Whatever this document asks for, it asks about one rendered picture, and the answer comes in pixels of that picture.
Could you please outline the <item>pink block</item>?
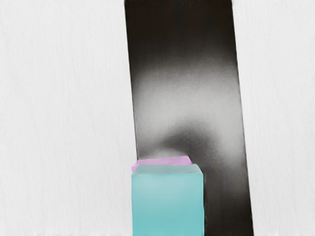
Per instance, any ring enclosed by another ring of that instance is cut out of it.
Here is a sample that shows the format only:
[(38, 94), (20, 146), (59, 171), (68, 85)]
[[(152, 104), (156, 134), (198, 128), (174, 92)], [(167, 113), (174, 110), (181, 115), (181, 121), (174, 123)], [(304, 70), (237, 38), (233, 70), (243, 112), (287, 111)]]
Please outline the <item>pink block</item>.
[(140, 159), (131, 167), (133, 173), (140, 165), (190, 165), (191, 159), (186, 156), (153, 158), (153, 159)]

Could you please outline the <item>teal block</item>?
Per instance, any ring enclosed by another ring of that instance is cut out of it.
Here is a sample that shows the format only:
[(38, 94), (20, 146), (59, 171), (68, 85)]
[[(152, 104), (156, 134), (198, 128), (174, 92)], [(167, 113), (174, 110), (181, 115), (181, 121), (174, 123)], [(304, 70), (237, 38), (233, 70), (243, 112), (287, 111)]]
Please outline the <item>teal block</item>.
[(132, 178), (132, 236), (204, 236), (204, 175), (196, 164), (140, 165)]

